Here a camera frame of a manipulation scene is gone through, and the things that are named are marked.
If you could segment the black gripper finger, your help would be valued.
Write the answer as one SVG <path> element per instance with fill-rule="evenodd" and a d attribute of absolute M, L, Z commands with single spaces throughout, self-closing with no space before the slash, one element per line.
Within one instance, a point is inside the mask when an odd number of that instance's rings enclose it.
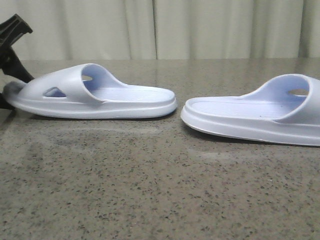
<path fill-rule="evenodd" d="M 8 110 L 12 110 L 13 106 L 10 105 L 3 97 L 3 95 L 0 93 L 0 108 L 1 109 L 8 109 Z"/>
<path fill-rule="evenodd" d="M 0 69 L 5 75 L 25 83 L 30 82 L 34 77 L 22 65 L 12 45 L 24 34 L 32 32 L 32 28 L 18 14 L 14 14 L 0 24 Z"/>

